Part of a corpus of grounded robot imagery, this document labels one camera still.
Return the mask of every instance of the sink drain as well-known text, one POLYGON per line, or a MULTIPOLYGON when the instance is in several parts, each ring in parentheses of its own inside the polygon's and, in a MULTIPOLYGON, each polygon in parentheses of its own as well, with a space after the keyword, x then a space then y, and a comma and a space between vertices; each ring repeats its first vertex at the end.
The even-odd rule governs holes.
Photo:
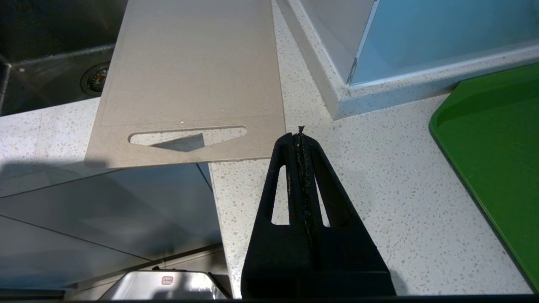
POLYGON ((99 97, 103 92, 107 79, 110 62, 100 63, 90 67, 80 78, 80 88, 84 93, 99 97))

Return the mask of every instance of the green tray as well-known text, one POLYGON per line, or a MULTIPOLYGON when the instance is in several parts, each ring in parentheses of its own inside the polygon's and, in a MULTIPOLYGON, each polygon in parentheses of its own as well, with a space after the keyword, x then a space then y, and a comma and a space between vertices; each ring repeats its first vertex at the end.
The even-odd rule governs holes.
POLYGON ((539 64, 461 82, 430 130, 539 290, 539 64))

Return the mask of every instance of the cutting board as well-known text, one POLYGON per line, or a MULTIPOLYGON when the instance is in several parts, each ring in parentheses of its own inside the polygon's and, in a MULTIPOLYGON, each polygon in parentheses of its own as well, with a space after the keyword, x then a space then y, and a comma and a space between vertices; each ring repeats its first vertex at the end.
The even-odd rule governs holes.
POLYGON ((86 152, 121 168, 271 157, 285 133, 270 0, 130 0, 86 152), (191 151, 136 134, 244 127, 191 151))

